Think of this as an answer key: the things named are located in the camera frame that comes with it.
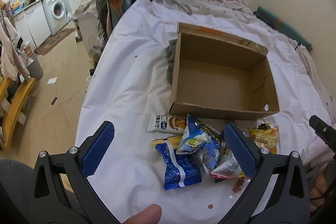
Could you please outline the person's right hand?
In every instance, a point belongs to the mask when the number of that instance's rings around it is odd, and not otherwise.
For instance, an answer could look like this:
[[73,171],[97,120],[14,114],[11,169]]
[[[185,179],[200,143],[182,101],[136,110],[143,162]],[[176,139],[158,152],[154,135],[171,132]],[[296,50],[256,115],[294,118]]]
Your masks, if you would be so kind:
[[327,184],[325,173],[327,170],[328,162],[326,162],[319,170],[318,177],[314,188],[310,191],[310,198],[313,200],[310,202],[310,212],[316,211],[325,203],[325,199],[322,197],[329,186]]

